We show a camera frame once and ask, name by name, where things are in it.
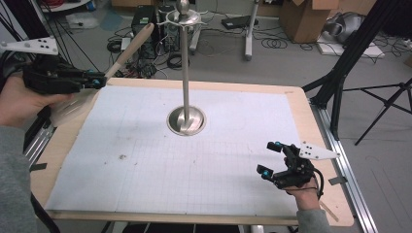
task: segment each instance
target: chrome pole base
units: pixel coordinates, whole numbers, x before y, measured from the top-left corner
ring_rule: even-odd
[[[167,117],[167,126],[173,133],[181,136],[192,136],[206,125],[206,115],[198,108],[189,106],[189,118],[185,120],[185,107],[174,109]]]

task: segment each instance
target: person's arm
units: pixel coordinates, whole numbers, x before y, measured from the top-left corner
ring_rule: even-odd
[[[329,233],[332,232],[321,209],[318,199],[315,179],[302,187],[287,187],[285,191],[294,196],[297,205],[297,221],[300,233]]]
[[[36,232],[30,202],[29,163],[23,156],[24,131],[19,127],[49,104],[71,95],[37,94],[24,87],[21,77],[9,77],[0,93],[0,229]]]

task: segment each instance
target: human hand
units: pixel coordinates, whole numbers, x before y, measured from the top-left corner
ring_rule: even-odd
[[[321,208],[318,199],[318,189],[314,178],[308,183],[305,183],[302,187],[290,186],[284,188],[284,190],[288,194],[294,196],[297,208],[300,211],[317,210]]]
[[[21,127],[44,107],[72,97],[73,94],[38,94],[24,86],[22,77],[12,75],[0,93],[0,125]]]

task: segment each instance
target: camera tripod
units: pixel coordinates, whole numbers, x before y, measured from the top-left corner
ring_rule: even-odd
[[[402,110],[410,115],[412,115],[412,94],[411,94],[411,86],[412,84],[412,78],[406,82],[406,83],[398,83],[398,84],[388,84],[388,85],[376,85],[376,86],[368,86],[368,87],[359,87],[359,88],[352,88],[352,89],[344,89],[343,91],[352,91],[352,90],[361,90],[363,92],[365,92],[366,94],[382,101],[384,103],[384,107],[385,109],[379,114],[378,117],[376,117],[372,124],[366,129],[366,131],[360,136],[360,138],[358,139],[357,142],[355,142],[355,146],[357,146],[361,140],[364,138],[364,136],[366,136],[366,134],[372,129],[372,127],[378,122],[378,120],[384,115],[384,113],[390,108],[390,107],[395,107],[399,110]],[[392,95],[388,100],[374,94],[371,93],[370,91],[368,91],[369,89],[377,89],[377,88],[386,88],[386,87],[399,87],[399,90],[397,92],[395,92],[394,95]],[[407,91],[408,93],[408,97],[409,97],[409,106],[410,106],[410,110],[407,110],[405,108],[400,107],[399,105],[395,104],[396,99],[404,92]]]

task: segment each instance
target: white paper sheet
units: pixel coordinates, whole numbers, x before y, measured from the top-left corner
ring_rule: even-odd
[[[171,132],[181,89],[106,86],[64,160],[47,210],[293,216],[293,197],[257,173],[286,170],[268,142],[299,145],[282,94],[191,90],[200,133]]]

